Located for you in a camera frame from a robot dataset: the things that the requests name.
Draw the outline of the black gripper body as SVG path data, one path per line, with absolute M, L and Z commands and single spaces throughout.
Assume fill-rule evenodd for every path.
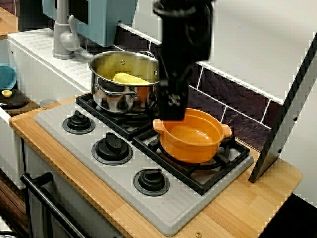
M 158 16 L 162 19 L 161 85 L 186 83 L 191 65 L 210 57 L 213 6 L 159 4 Z

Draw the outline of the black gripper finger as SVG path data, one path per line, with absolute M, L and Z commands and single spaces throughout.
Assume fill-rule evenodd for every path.
M 169 87 L 162 86 L 159 88 L 159 118 L 161 120 L 171 120 L 170 106 L 168 104 Z
M 168 120 L 184 119 L 188 103 L 188 85 L 179 83 L 172 86 L 168 95 Z

